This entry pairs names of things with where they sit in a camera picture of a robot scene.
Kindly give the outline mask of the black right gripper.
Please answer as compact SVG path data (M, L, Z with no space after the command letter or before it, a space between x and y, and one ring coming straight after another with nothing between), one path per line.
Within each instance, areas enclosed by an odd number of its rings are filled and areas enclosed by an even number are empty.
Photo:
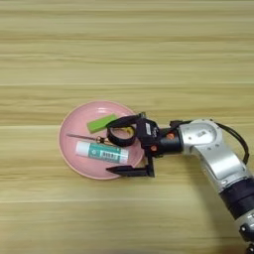
M141 112L136 115L128 115L117 118L106 125L107 129L134 127L146 118L146 113ZM180 153L183 150L183 141L179 134L181 121L171 121L168 128L160 128L152 120L147 120L144 124L144 132L141 135L141 147L152 157L161 157L165 154ZM147 164L141 168L132 166L117 166L107 168L106 171L121 177L150 177L155 176L153 158L147 158Z

